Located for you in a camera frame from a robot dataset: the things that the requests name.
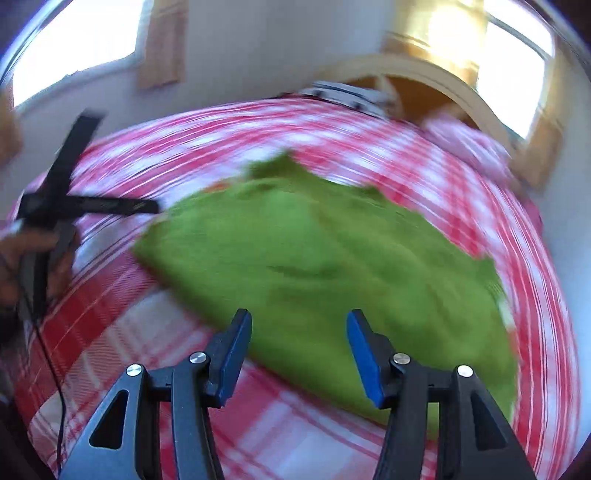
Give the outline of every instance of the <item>pillow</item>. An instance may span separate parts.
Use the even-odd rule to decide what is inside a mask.
[[[485,133],[460,122],[448,113],[427,118],[421,126],[424,137],[499,187],[511,188],[515,179],[509,170],[507,150]]]

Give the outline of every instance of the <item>red and white checkered bedsheet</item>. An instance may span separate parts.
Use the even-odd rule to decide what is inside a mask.
[[[414,127],[308,99],[225,105],[150,122],[95,142],[73,191],[146,195],[169,206],[280,150],[336,182],[377,185],[421,212],[452,242],[496,262],[517,325],[513,427],[540,480],[573,457],[579,378],[573,330],[550,257],[516,198],[422,139]],[[129,247],[147,216],[86,216],[71,291],[43,325],[67,399],[66,450],[131,363],[173,365],[210,330],[134,261]],[[18,408],[33,445],[56,467],[60,403],[36,339],[11,361]],[[165,478],[174,477],[170,413],[162,415]],[[246,362],[228,406],[212,411],[229,479],[370,478],[384,431]],[[432,478],[430,445],[423,468]]]

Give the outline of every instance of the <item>curtain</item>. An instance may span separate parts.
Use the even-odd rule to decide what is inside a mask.
[[[563,132],[570,116],[572,62],[568,45],[555,35],[554,57],[546,67],[545,93],[538,104],[530,134],[511,165],[519,178],[537,189],[547,182],[562,149]]]
[[[486,25],[483,0],[397,0],[382,51],[428,60],[475,87]]]
[[[0,167],[20,152],[22,137],[14,111],[12,82],[0,92]]]
[[[183,81],[188,18],[189,0],[154,0],[138,69],[139,88]]]

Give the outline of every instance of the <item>green towel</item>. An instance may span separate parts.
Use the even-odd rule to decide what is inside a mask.
[[[472,366],[510,416],[517,362],[493,261],[465,254],[374,187],[332,183],[282,154],[225,190],[178,202],[135,254],[219,329],[250,310],[249,355],[339,407],[387,422],[346,338],[346,315],[360,308],[424,365]],[[437,421],[430,408],[431,436]]]

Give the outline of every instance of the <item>finger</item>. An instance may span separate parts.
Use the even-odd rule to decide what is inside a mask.
[[[0,306],[14,307],[18,303],[18,287],[12,281],[0,282]]]
[[[52,273],[56,273],[57,275],[63,275],[65,273],[69,273],[72,270],[72,266],[74,265],[74,259],[76,257],[76,253],[73,250],[68,250],[57,262],[55,268],[53,268]]]
[[[26,252],[48,252],[56,247],[58,240],[54,232],[27,228],[3,238],[0,248],[7,257],[20,257]]]
[[[71,271],[61,275],[56,273],[50,274],[49,281],[47,283],[47,297],[50,299],[61,297],[61,295],[67,290],[70,283],[72,283]]]

